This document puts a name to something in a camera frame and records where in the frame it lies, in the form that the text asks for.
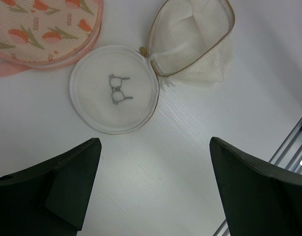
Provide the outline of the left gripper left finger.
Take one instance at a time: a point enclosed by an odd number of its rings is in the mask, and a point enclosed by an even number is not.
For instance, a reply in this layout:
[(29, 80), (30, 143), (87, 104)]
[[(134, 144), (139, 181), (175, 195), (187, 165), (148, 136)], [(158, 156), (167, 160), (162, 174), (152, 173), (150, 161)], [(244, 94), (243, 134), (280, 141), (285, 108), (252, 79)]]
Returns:
[(0, 177), (0, 236), (75, 236), (82, 230), (102, 145), (92, 138)]

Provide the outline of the white round mesh laundry bag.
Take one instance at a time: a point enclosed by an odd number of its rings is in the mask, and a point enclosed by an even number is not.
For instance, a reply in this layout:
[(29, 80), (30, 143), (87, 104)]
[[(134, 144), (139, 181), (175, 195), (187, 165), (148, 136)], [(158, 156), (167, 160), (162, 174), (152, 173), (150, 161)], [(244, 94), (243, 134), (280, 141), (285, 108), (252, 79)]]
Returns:
[(214, 84), (232, 60), (235, 13), (227, 0), (168, 0), (138, 51), (100, 47), (74, 67), (72, 104), (93, 129), (118, 135), (144, 126), (158, 104), (160, 86), (174, 81)]

